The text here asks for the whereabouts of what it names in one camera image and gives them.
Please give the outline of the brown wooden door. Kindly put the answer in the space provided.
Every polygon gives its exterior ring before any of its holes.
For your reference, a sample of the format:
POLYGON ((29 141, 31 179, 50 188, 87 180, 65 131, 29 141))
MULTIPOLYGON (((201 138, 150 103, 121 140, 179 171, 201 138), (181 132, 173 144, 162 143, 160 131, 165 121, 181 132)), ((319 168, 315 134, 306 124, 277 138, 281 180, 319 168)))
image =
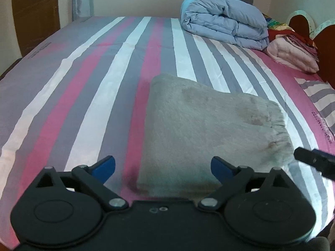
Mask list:
POLYGON ((58 0, 11 0, 22 56, 60 29, 58 0))

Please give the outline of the colourful red folded blanket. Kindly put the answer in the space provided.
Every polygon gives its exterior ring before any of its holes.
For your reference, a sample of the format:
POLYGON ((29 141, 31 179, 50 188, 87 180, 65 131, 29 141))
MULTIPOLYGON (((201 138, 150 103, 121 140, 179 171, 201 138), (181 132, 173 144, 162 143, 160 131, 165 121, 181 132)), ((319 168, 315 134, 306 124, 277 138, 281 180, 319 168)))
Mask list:
POLYGON ((310 15, 303 10, 294 11, 289 17, 289 23, 294 25, 293 28, 286 23, 276 21, 266 14, 263 14, 263 16, 267 22, 269 42, 283 37, 288 43, 311 55, 318 62, 317 46, 309 37, 310 33, 315 29, 310 15))

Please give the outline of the striped grey white pillow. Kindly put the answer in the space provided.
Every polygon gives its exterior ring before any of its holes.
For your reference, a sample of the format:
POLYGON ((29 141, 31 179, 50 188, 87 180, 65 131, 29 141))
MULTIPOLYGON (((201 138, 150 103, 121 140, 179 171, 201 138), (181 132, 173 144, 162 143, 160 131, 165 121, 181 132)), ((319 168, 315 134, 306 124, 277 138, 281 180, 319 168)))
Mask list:
POLYGON ((295 80, 314 104, 330 131, 334 134, 334 88, 329 83, 321 81, 307 81, 302 78, 296 78, 295 80))

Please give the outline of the striped pink grey bed sheet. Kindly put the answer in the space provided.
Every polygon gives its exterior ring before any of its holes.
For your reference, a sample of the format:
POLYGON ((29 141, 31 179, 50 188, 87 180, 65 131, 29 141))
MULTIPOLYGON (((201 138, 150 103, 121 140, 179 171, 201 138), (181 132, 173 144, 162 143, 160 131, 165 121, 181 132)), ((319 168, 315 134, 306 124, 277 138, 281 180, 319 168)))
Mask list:
POLYGON ((263 52, 202 38, 178 19, 90 17, 44 40, 1 80, 1 243, 18 244, 10 213, 45 166, 71 170, 112 155, 107 186, 137 200, 153 77, 168 73, 281 107, 295 147, 334 153, 334 139, 297 79, 263 52))

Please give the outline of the folded light blue duvet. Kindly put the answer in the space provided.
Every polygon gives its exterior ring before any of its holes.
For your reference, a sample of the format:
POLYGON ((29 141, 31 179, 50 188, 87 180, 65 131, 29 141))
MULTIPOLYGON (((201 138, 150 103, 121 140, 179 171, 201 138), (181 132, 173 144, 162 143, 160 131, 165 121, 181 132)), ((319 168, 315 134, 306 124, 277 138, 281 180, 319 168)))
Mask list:
POLYGON ((256 50, 269 44, 263 13, 240 0, 184 0, 180 21, 190 33, 227 44, 256 50))

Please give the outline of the grey sweatpants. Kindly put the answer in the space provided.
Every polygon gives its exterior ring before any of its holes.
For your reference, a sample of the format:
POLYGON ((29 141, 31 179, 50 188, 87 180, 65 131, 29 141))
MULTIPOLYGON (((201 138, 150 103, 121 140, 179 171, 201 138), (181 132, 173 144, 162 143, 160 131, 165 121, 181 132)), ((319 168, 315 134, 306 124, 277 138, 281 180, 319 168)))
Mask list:
POLYGON ((137 188, 194 198, 219 186, 214 156, 268 172, 292 162, 293 151, 277 103, 161 74, 151 81, 137 188))

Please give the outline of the dark red wooden headboard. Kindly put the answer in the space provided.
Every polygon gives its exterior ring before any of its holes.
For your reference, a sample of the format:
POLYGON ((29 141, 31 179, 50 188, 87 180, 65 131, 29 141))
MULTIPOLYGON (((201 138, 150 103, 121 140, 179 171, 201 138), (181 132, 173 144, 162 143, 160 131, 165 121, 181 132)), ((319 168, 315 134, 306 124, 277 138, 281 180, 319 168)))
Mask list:
POLYGON ((312 17, 297 10, 287 18, 287 24, 298 34, 311 39, 318 51, 318 76, 334 88, 334 18, 316 26, 312 17))

